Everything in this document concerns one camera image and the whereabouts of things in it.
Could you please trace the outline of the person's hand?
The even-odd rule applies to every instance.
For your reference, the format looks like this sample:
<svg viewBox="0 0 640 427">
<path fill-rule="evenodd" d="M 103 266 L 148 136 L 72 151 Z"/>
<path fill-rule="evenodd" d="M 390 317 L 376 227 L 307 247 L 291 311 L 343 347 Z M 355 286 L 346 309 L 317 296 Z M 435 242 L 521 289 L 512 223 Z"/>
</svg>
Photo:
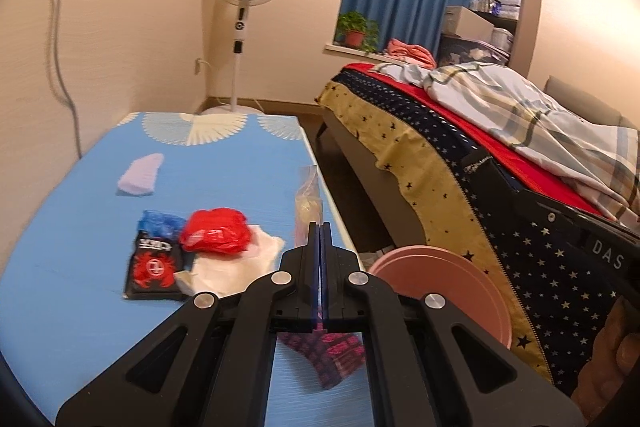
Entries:
<svg viewBox="0 0 640 427">
<path fill-rule="evenodd" d="M 586 423 L 594 421 L 622 389 L 638 358 L 639 311 L 620 297 L 594 340 L 591 360 L 580 371 L 572 394 Z"/>
</svg>

